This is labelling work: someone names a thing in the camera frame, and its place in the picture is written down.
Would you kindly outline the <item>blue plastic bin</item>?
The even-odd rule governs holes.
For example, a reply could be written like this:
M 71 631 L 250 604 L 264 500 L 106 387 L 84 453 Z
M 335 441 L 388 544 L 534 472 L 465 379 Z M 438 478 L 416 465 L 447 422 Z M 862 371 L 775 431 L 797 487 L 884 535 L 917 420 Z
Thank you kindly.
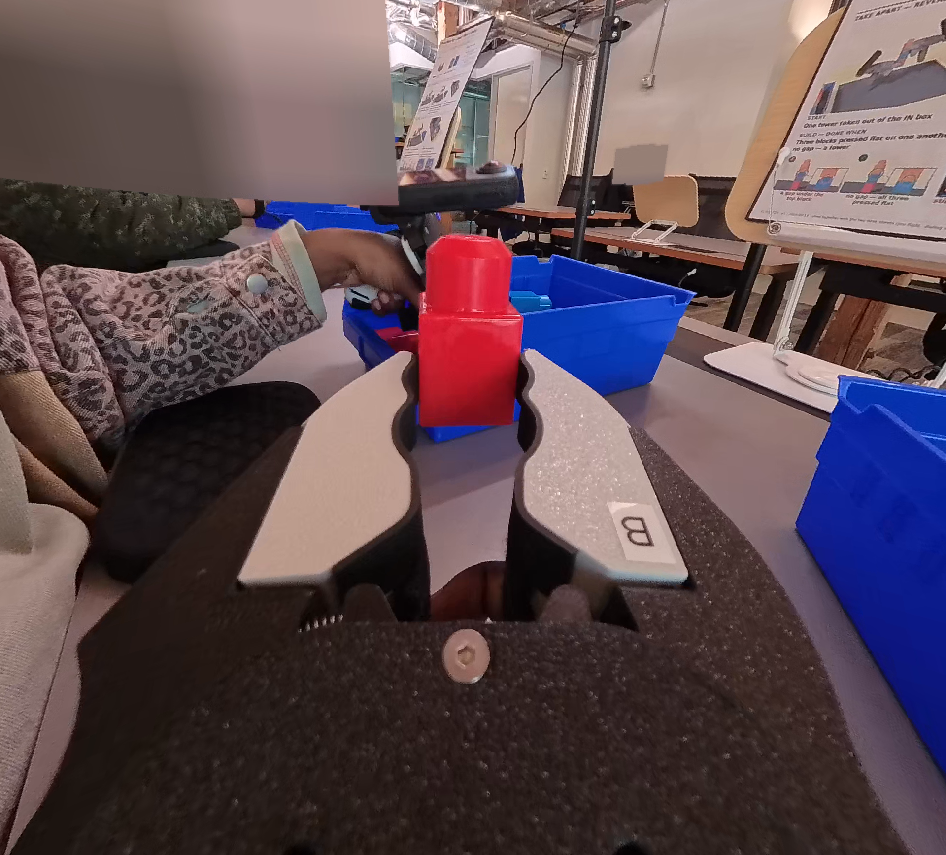
M 271 201 L 255 221 L 260 229 L 276 230 L 295 220 L 307 231 L 323 229 L 345 229 L 373 233 L 394 233 L 396 226 L 390 223 L 379 224 L 372 219 L 367 210 L 344 204 L 325 204 L 314 202 Z
M 600 395 L 649 384 L 694 293 L 553 255 L 514 256 L 511 289 L 550 299 L 523 317 L 534 349 Z
M 798 534 L 944 771 L 944 391 L 841 377 L 816 461 Z

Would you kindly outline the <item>white poster stand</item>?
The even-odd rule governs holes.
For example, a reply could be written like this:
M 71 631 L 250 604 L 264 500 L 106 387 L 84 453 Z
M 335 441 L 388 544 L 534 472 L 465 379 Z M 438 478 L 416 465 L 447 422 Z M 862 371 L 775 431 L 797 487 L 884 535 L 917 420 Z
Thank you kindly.
M 830 412 L 836 404 L 842 376 L 869 379 L 869 375 L 796 352 L 792 347 L 791 325 L 813 258 L 820 250 L 838 250 L 905 260 L 905 251 L 901 250 L 905 239 L 860 234 L 843 228 L 804 227 L 781 222 L 770 223 L 766 233 L 767 242 L 771 245 L 781 241 L 783 244 L 798 245 L 802 249 L 776 340 L 773 344 L 756 341 L 710 353 L 704 362 L 728 376 L 787 396 L 800 404 Z

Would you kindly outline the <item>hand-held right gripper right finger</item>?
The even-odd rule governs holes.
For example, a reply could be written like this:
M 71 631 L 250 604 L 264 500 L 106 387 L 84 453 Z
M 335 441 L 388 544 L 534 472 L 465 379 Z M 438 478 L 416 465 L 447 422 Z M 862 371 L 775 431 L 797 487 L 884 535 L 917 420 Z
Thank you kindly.
M 521 355 L 518 402 L 504 617 L 537 620 L 572 586 L 591 618 L 631 622 L 624 589 L 686 587 L 688 566 L 620 412 L 536 350 Z

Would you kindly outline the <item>light wooden chair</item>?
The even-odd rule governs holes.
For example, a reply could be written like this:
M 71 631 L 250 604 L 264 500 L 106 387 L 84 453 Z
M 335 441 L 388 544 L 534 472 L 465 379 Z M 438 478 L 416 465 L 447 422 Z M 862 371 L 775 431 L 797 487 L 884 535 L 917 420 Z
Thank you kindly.
M 668 175 L 662 180 L 632 186 L 635 214 L 643 225 L 674 224 L 696 227 L 700 215 L 699 184 L 692 175 Z

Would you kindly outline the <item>person's left forearm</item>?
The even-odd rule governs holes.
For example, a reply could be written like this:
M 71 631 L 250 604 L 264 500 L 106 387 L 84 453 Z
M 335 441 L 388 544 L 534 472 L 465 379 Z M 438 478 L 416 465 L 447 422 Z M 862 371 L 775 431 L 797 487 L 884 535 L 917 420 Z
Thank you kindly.
M 291 220 L 266 242 L 195 268 L 39 273 L 1 240 L 2 374 L 39 372 L 92 447 L 149 412 L 222 388 L 319 329 L 322 290 Z

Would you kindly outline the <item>red toy block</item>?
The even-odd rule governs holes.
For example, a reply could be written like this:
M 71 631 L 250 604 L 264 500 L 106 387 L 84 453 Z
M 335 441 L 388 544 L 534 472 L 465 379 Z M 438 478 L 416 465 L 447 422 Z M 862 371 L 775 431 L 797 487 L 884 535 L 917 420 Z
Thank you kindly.
M 523 317 L 510 302 L 511 251 L 449 234 L 429 249 L 419 298 L 418 421 L 426 428 L 513 423 Z

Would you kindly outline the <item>person's left hand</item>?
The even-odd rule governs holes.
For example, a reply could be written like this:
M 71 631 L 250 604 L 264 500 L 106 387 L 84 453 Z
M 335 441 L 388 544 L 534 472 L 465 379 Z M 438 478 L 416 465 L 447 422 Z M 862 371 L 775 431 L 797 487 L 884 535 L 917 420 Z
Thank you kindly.
M 325 229 L 303 232 L 302 242 L 320 290 L 371 287 L 374 297 L 370 306 L 378 315 L 418 305 L 420 278 L 395 237 Z

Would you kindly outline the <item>black light stand pole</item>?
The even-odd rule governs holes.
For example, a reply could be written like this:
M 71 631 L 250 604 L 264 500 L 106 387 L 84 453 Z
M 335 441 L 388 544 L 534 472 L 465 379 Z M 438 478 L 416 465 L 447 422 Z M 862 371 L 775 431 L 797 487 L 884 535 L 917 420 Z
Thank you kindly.
M 575 211 L 571 257 L 580 261 L 583 258 L 585 230 L 590 214 L 592 178 L 597 155 L 602 111 L 605 104 L 606 86 L 611 48 L 621 39 L 623 27 L 617 14 L 617 0 L 606 0 L 600 23 L 598 53 L 592 82 L 588 122 L 585 134 L 583 168 Z

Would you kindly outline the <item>instruction poster on wooden board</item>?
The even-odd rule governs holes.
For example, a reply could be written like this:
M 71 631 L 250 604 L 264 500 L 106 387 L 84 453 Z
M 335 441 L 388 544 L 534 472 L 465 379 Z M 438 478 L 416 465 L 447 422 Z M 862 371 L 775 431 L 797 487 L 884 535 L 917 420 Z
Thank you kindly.
M 789 60 L 726 206 L 753 243 L 944 270 L 945 0 L 851 0 Z
M 426 172 L 447 164 L 457 136 L 460 100 L 493 22 L 493 16 L 481 17 L 439 45 L 401 149 L 398 172 Z

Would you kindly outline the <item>wooden desk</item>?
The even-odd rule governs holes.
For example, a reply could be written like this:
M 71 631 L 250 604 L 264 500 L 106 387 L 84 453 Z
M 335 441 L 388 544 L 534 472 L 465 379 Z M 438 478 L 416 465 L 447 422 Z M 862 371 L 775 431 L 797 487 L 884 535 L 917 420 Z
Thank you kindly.
M 556 227 L 550 232 L 560 243 L 571 242 L 573 228 Z M 592 227 L 585 231 L 585 254 L 589 247 L 613 248 L 630 252 L 685 260 L 698 265 L 741 271 L 751 250 L 750 244 L 740 240 L 702 237 L 673 231 L 666 239 L 643 240 L 635 237 L 635 229 L 628 227 Z M 799 255 L 775 246 L 763 245 L 760 272 L 765 276 L 791 276 L 798 265 Z

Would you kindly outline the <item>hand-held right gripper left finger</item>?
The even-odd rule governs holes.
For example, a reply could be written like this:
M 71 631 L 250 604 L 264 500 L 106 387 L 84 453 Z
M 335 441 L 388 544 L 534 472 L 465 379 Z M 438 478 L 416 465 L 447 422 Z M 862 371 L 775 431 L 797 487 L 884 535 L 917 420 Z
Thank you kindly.
M 238 574 L 250 589 L 314 594 L 316 617 L 341 613 L 357 586 L 378 587 L 401 621 L 431 614 L 431 571 L 416 442 L 418 364 L 396 352 L 305 422 Z

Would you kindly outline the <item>black dimpled pad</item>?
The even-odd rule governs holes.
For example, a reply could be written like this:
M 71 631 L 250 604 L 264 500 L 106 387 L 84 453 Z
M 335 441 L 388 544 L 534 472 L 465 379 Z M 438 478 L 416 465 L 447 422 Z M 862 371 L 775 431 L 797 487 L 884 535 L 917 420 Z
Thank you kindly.
M 149 412 L 120 449 L 91 531 L 94 558 L 134 583 L 286 431 L 320 406 L 288 381 L 221 388 Z

